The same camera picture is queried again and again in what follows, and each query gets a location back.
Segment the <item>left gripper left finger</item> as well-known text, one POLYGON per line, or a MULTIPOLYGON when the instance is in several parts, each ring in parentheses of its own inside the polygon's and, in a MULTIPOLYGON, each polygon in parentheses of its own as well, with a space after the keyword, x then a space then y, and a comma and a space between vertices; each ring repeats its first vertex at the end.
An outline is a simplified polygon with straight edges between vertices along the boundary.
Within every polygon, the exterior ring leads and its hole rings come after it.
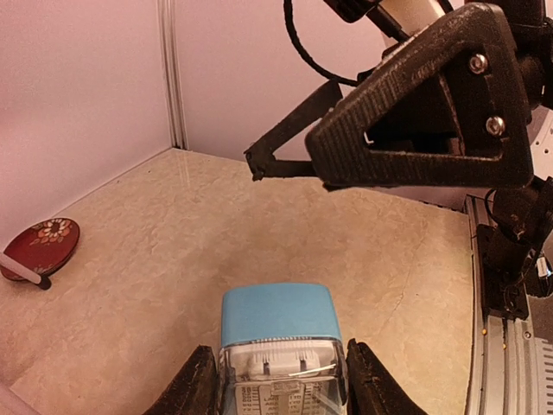
POLYGON ((144 415, 215 414, 217 386, 213 350, 199 345, 144 415))

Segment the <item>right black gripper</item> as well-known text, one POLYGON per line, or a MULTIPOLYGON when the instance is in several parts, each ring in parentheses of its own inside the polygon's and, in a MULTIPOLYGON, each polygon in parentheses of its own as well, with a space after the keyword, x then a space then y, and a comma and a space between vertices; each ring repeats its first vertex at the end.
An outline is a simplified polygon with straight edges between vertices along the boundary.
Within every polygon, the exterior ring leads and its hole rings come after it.
POLYGON ((331 186, 522 188, 540 105, 552 108, 546 2, 469 3, 388 54, 305 143, 331 186))

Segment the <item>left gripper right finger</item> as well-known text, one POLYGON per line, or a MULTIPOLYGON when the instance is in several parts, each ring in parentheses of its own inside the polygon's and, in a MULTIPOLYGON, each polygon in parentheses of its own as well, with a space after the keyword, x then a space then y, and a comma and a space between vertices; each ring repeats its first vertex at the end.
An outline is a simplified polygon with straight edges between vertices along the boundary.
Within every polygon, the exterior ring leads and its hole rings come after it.
POLYGON ((349 385, 348 414, 426 414, 364 342, 357 342, 355 339, 348 342, 346 364, 349 385))

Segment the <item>blue metronome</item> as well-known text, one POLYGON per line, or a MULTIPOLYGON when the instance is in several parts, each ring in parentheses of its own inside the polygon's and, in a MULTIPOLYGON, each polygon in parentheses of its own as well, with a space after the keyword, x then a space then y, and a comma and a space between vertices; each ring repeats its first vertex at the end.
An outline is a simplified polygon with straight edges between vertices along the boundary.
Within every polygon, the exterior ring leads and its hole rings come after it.
POLYGON ((344 414, 346 357, 329 289, 255 284, 222 300, 220 414, 344 414))

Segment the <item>silver tripod stand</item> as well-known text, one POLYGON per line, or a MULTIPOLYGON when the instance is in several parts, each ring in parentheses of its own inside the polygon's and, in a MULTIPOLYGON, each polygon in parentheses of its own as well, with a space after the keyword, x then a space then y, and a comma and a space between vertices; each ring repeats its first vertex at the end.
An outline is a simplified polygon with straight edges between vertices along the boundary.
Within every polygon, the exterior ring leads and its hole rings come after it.
POLYGON ((18 263, 17 261, 12 259, 8 255, 4 254, 3 252, 0 254, 0 257, 1 257, 1 260, 0 260, 1 266, 14 272, 16 275, 29 281, 30 283, 35 284, 42 290, 48 290, 52 286, 52 283, 48 277, 43 277, 39 275, 38 273, 30 270, 24 265, 18 263))

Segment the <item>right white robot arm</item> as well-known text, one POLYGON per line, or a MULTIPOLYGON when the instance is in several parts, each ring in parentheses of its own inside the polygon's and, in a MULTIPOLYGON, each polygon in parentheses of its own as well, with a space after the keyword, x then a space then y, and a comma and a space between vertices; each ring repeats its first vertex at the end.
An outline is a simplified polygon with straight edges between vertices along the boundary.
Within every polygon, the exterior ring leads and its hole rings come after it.
POLYGON ((356 79, 325 83, 245 152, 254 180, 343 188, 484 188, 497 231, 483 259, 510 294, 552 230, 552 181, 528 125, 552 106, 552 21, 542 1, 332 1, 394 43, 356 79))

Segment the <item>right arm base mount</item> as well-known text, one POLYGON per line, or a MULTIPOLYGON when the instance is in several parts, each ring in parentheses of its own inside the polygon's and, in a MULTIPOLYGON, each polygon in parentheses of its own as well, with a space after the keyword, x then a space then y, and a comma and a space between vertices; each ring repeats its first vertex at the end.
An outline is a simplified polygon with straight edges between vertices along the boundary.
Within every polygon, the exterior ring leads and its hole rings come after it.
POLYGON ((522 268, 529 249, 497 227, 476 227, 482 308, 486 316, 526 320, 530 314, 522 268))

